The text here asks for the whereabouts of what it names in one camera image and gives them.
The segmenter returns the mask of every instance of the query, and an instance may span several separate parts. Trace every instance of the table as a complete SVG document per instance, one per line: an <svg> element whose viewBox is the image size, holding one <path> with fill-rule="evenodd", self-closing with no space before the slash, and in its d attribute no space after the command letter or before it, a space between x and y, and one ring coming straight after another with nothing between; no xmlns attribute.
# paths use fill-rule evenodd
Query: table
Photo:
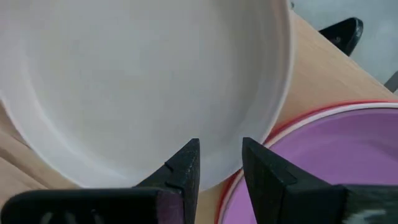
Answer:
<svg viewBox="0 0 398 224"><path fill-rule="evenodd" d="M294 12L292 19L296 48L294 75L278 123L337 101L397 99ZM29 149L1 106L0 180L0 206L9 197L26 190L77 188ZM223 185L224 182L199 195L197 224L213 222Z"/></svg>

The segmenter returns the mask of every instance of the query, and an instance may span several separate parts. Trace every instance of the wooden table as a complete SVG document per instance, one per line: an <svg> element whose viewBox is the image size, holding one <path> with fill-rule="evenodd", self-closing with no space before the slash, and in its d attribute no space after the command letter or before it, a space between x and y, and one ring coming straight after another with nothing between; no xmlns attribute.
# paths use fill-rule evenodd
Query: wooden table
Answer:
<svg viewBox="0 0 398 224"><path fill-rule="evenodd" d="M296 56L292 84L278 123L304 111L336 101L396 99L303 19L293 13ZM0 107L0 206L11 196L31 189L76 186L44 164L31 151ZM197 223L210 224L221 183L198 200Z"/></svg>

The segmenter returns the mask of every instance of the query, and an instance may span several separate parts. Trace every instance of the red rim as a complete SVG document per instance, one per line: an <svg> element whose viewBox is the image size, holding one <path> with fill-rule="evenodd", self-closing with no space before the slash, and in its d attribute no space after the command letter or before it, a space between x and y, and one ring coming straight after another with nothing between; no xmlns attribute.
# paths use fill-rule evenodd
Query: red rim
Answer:
<svg viewBox="0 0 398 224"><path fill-rule="evenodd" d="M336 108L339 106L346 106L346 105L355 105L355 104L361 104L361 103L398 103L398 100L349 100L349 101L341 101L338 103L332 103L326 106L322 106L319 108L316 108L314 110L310 110L308 112L304 112L286 122L281 123L280 125L272 128L271 133L268 135L267 139L263 142L263 144L265 144L267 141L270 141L272 138L274 138L275 136L277 136L280 132L282 132L283 130L285 130L286 128L288 128L289 126L305 119L308 118L310 116L313 116L314 114L317 114L319 112L322 111L326 111L326 110L330 110L332 108ZM224 185L222 191L221 191L221 195L220 195L220 199L218 200L218 205L217 205L217 210L216 210L216 216L215 216L215 224L218 224L219 220L220 220L220 213L221 213L221 208L223 205L223 202L225 200L226 194L229 191L229 188L231 187L231 185L233 184L233 182L235 181L236 176L238 175L238 173L241 171L238 170L236 171L227 181L227 183Z"/></svg>

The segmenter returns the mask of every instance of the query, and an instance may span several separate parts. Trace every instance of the white ceramic bowl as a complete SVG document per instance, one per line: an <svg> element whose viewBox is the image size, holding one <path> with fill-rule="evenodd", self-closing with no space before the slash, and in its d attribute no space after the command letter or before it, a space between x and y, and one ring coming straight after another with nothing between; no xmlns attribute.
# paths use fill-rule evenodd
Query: white ceramic bowl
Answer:
<svg viewBox="0 0 398 224"><path fill-rule="evenodd" d="M0 95L16 128L82 187L127 187L191 138L200 188L242 166L287 93L280 0L5 0Z"/></svg>

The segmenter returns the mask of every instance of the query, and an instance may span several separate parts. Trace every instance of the black plastic support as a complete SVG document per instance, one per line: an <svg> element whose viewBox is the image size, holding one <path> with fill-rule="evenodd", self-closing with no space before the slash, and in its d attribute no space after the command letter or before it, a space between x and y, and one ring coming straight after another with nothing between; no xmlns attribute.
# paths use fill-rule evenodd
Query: black plastic support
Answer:
<svg viewBox="0 0 398 224"><path fill-rule="evenodd" d="M384 84L384 86L390 90L391 92L395 92L398 90L398 71L396 71Z"/></svg>
<svg viewBox="0 0 398 224"><path fill-rule="evenodd" d="M350 56L363 33L362 20L352 17L319 31L344 54Z"/></svg>
<svg viewBox="0 0 398 224"><path fill-rule="evenodd" d="M257 223L337 223L343 188L305 172L251 138L243 170Z"/></svg>
<svg viewBox="0 0 398 224"><path fill-rule="evenodd" d="M242 156L258 224L398 223L398 186L330 185L250 138Z"/></svg>
<svg viewBox="0 0 398 224"><path fill-rule="evenodd" d="M193 224L199 187L199 140L192 139L131 189L37 190L11 198L2 224Z"/></svg>

